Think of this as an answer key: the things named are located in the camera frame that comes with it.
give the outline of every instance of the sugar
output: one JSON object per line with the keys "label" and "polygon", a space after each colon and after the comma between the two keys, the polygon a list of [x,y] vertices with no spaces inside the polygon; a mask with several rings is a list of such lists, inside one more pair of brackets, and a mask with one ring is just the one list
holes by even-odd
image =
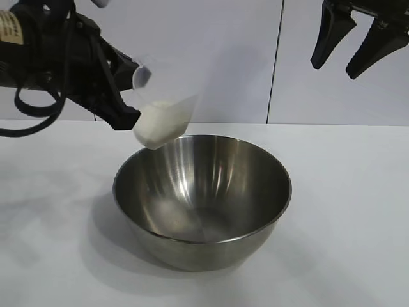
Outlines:
{"label": "sugar", "polygon": [[139,142],[155,150],[185,133],[191,112],[183,104],[160,100],[140,108],[141,117],[133,128]]}

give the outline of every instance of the white tabletop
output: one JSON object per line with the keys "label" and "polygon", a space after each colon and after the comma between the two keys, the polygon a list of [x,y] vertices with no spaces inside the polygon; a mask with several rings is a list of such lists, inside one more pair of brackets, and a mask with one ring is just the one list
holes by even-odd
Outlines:
{"label": "white tabletop", "polygon": [[192,124],[189,133],[250,141],[287,167],[292,201],[254,256],[218,272],[162,267],[111,196],[141,146],[103,122],[62,121],[0,139],[1,306],[408,306],[409,128]]}

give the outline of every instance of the black cable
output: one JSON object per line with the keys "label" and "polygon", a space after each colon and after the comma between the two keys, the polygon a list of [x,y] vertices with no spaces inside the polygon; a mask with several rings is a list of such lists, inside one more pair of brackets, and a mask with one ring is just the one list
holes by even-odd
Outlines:
{"label": "black cable", "polygon": [[49,125],[54,123],[57,118],[60,116],[66,100],[66,89],[68,87],[68,80],[70,77],[70,47],[71,47],[71,38],[75,28],[76,20],[76,9],[75,4],[73,3],[72,9],[70,10],[70,18],[68,21],[67,34],[66,34],[66,44],[64,51],[64,62],[63,62],[63,80],[61,85],[61,93],[58,95],[56,90],[53,90],[46,84],[42,84],[44,90],[49,93],[56,102],[47,107],[34,107],[26,104],[20,99],[20,92],[24,83],[19,84],[15,95],[15,104],[18,109],[25,110],[26,114],[33,114],[35,117],[45,117],[47,113],[52,113],[46,120],[30,128],[20,129],[20,130],[10,130],[0,128],[0,136],[6,136],[9,138],[20,138],[22,136],[29,136],[31,134],[37,133]]}

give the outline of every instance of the stainless steel bowl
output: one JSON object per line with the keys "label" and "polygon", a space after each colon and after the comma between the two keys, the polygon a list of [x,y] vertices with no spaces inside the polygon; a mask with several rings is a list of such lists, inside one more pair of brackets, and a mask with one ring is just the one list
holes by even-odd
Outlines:
{"label": "stainless steel bowl", "polygon": [[253,254],[291,198],[282,164],[222,136],[184,136],[142,149],[116,175],[114,196],[142,245],[186,271],[228,267]]}

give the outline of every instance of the bowl rim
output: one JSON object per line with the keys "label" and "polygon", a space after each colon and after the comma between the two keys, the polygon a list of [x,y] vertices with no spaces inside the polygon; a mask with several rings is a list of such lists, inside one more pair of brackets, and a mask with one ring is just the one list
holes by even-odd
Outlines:
{"label": "bowl rim", "polygon": [[270,152],[268,152],[267,150],[265,150],[265,149],[263,149],[263,148],[261,148],[261,147],[255,145],[255,144],[252,144],[252,143],[250,143],[250,142],[244,141],[244,140],[242,140],[242,139],[232,138],[232,137],[229,137],[229,136],[220,136],[220,135],[217,135],[217,134],[187,134],[187,135],[180,136],[180,137],[176,138],[176,139],[173,140],[172,142],[175,142],[175,141],[178,141],[178,140],[181,140],[181,139],[194,138],[194,137],[198,137],[198,136],[201,136],[201,137],[209,137],[209,136],[211,136],[211,137],[218,137],[218,138],[223,138],[223,139],[232,139],[232,140],[238,141],[238,142],[240,142],[240,143],[247,143],[248,145],[255,146],[256,148],[262,150],[263,152],[265,152],[266,154],[268,154],[273,160],[275,160],[275,161],[278,163],[278,165],[282,168],[282,170],[284,171],[284,174],[285,174],[286,177],[287,177],[288,185],[289,185],[289,186],[288,186],[288,190],[289,190],[289,191],[288,191],[288,199],[287,199],[286,203],[284,204],[283,208],[281,209],[281,211],[280,211],[271,221],[269,221],[268,223],[264,224],[263,226],[261,226],[261,227],[255,229],[255,230],[253,230],[253,231],[251,231],[251,232],[249,232],[249,233],[246,233],[246,234],[241,235],[241,236],[233,237],[233,238],[230,238],[230,239],[226,239],[226,240],[220,240],[220,241],[207,241],[207,242],[202,242],[202,241],[176,239],[176,238],[168,237],[168,236],[166,236],[166,235],[161,235],[161,234],[159,234],[159,233],[156,233],[156,232],[153,232],[153,231],[151,231],[151,230],[149,230],[149,229],[146,229],[146,228],[142,227],[141,225],[139,225],[138,223],[136,223],[133,219],[131,219],[131,218],[128,216],[128,214],[122,209],[122,207],[121,207],[121,205],[119,204],[119,201],[118,201],[118,199],[117,199],[117,197],[116,197],[116,191],[115,191],[116,182],[117,182],[117,180],[118,180],[118,177],[119,177],[119,175],[120,175],[122,169],[128,164],[128,162],[129,162],[131,159],[133,159],[136,155],[140,154],[141,152],[152,151],[152,150],[150,150],[150,149],[144,147],[144,148],[142,148],[142,149],[136,151],[136,153],[133,153],[133,154],[121,165],[121,167],[119,168],[119,170],[117,171],[117,173],[116,173],[116,175],[115,175],[114,183],[113,183],[113,185],[112,185],[112,193],[113,193],[113,195],[114,195],[115,204],[116,204],[116,206],[119,208],[119,210],[123,213],[123,215],[124,215],[132,224],[136,225],[139,229],[148,232],[149,234],[153,235],[154,237],[157,237],[157,238],[160,238],[160,239],[164,239],[164,240],[170,240],[170,241],[173,241],[173,242],[179,242],[179,243],[184,243],[184,244],[192,244],[192,245],[223,244],[223,243],[228,243],[228,242],[234,242],[234,241],[242,240],[242,239],[244,239],[244,238],[251,237],[252,235],[255,235],[255,234],[257,234],[257,233],[263,231],[265,228],[267,228],[267,227],[273,225],[275,222],[277,222],[278,219],[279,219],[279,218],[284,214],[284,212],[287,210],[288,205],[289,205],[289,203],[290,203],[290,201],[291,201],[291,197],[292,197],[292,195],[293,195],[293,185],[292,185],[292,183],[291,183],[291,178],[289,177],[289,174],[288,174],[287,169],[286,169],[286,168],[284,167],[284,165],[280,162],[280,160],[277,159],[276,157],[274,157],[274,156],[273,156]]}

